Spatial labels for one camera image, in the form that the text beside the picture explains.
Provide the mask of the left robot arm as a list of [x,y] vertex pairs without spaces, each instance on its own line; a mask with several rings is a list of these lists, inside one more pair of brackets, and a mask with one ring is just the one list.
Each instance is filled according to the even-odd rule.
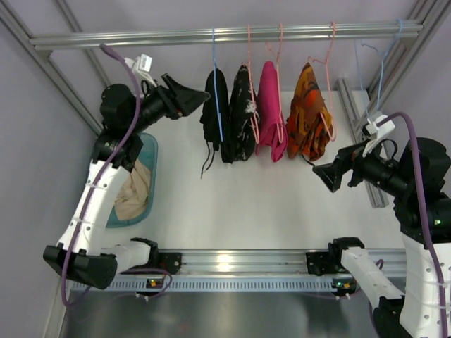
[[162,118],[188,117],[210,94],[162,75],[164,85],[113,84],[101,94],[103,129],[94,143],[89,175],[78,206],[57,244],[48,245],[44,261],[61,277],[96,289],[107,288],[117,274],[153,263],[155,242],[138,237],[110,248],[101,245],[116,197],[130,177],[143,142],[140,133]]

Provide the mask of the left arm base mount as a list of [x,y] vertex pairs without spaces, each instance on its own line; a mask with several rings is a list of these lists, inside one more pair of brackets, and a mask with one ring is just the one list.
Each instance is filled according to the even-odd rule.
[[182,266],[183,255],[180,252],[158,251],[150,255],[149,261],[143,265],[136,265],[122,272],[122,275],[178,274]]

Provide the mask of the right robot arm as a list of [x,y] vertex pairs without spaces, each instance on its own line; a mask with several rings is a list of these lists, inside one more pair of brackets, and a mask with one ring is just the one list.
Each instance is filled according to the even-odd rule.
[[332,163],[312,168],[331,192],[351,171],[349,187],[368,182],[394,198],[407,257],[404,291],[370,259],[360,239],[341,237],[328,244],[332,264],[349,272],[369,300],[379,337],[443,337],[450,330],[450,198],[442,191],[450,157],[435,140],[420,137],[417,144],[426,228],[421,226],[410,144],[398,161],[382,158],[379,146],[364,155],[360,143],[339,150]]

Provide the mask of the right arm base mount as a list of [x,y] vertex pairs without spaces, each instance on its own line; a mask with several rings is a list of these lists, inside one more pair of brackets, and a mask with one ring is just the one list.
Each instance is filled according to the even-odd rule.
[[306,253],[307,271],[310,275],[334,275],[346,273],[338,259],[331,253],[325,251],[312,251]]

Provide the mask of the black trousers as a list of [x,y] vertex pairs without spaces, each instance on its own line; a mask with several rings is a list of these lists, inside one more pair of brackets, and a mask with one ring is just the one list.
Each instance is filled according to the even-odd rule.
[[218,68],[210,72],[205,91],[210,93],[211,98],[204,103],[200,118],[207,146],[201,177],[210,169],[217,151],[221,153],[223,163],[232,163],[234,155],[228,88],[225,76]]

